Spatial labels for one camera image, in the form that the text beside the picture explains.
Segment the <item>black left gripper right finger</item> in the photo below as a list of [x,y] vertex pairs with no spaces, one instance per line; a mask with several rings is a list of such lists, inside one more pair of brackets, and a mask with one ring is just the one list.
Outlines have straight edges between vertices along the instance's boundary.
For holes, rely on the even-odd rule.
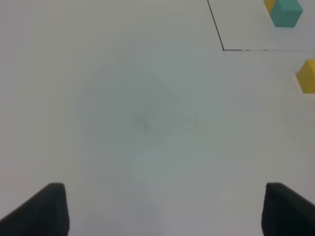
[[261,228],[265,236],[313,236],[315,205],[284,184],[269,182]]

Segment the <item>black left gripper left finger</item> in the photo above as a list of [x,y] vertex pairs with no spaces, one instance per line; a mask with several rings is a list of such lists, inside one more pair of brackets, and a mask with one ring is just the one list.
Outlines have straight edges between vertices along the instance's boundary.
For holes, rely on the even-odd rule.
[[50,183],[0,220],[2,236],[67,236],[70,229],[66,189]]

